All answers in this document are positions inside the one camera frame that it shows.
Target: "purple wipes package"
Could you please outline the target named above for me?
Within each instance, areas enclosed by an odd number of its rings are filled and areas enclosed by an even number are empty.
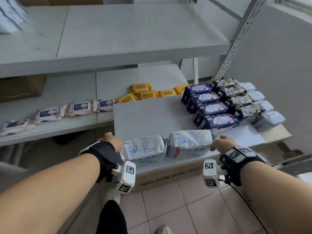
[[[194,114],[197,112],[197,107],[217,101],[220,101],[220,97],[215,92],[197,94],[190,98],[186,109]]]
[[[200,124],[199,128],[202,130],[211,130],[212,132],[219,133],[232,128],[239,121],[231,114],[223,114],[213,117],[205,117]]]
[[[204,104],[200,106],[193,116],[193,122],[195,125],[200,126],[205,117],[212,117],[226,113],[228,107],[222,102],[215,102],[211,104]]]
[[[186,105],[191,96],[211,92],[212,88],[209,84],[198,84],[185,87],[182,102]]]

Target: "right hand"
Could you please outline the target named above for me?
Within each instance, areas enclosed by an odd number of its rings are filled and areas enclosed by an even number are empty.
[[[114,146],[116,152],[120,152],[122,150],[122,147],[123,147],[123,140],[118,138],[118,137],[113,136],[113,134],[111,132],[105,133],[103,138],[98,139],[98,141],[110,142]]]
[[[220,135],[220,139],[216,139],[210,146],[210,151],[218,150],[221,154],[225,154],[237,144],[235,140],[226,135]]]

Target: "white shoe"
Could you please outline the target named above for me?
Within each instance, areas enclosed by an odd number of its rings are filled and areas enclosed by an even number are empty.
[[[155,231],[155,234],[171,234],[171,229],[168,226],[161,226]]]
[[[115,200],[117,204],[120,204],[121,194],[118,190],[115,189],[115,186],[103,188],[101,192],[105,192],[104,204],[106,204],[106,202],[109,200]]]

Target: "yellow wipes package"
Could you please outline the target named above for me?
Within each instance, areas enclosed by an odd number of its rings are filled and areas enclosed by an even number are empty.
[[[134,93],[135,96],[138,97],[139,100],[149,99],[149,98],[158,98],[158,91],[150,91],[150,92],[139,92]]]
[[[134,84],[130,86],[130,90],[132,93],[149,92],[152,91],[152,86],[148,83]]]
[[[176,94],[183,94],[186,86],[190,85],[179,85],[177,87],[174,87],[174,91],[176,92]]]
[[[127,103],[127,102],[134,102],[134,101],[138,101],[138,98],[133,93],[130,93],[119,98],[116,101],[116,103]]]
[[[158,91],[158,97],[168,97],[168,96],[174,96],[177,95],[174,90],[160,90]]]

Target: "pant leg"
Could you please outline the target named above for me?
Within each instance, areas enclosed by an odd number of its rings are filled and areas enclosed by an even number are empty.
[[[109,200],[104,205],[96,234],[128,234],[126,220],[115,200]]]

